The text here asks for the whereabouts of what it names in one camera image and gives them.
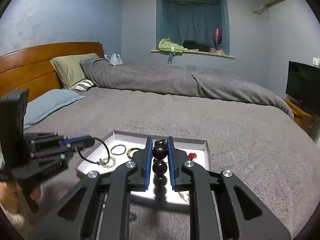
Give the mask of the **person's left hand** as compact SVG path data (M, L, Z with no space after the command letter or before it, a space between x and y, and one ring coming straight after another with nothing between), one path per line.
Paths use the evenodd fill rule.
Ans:
M14 182L1 182L1 205L9 213L15 215L19 213L20 201L17 192L22 188Z

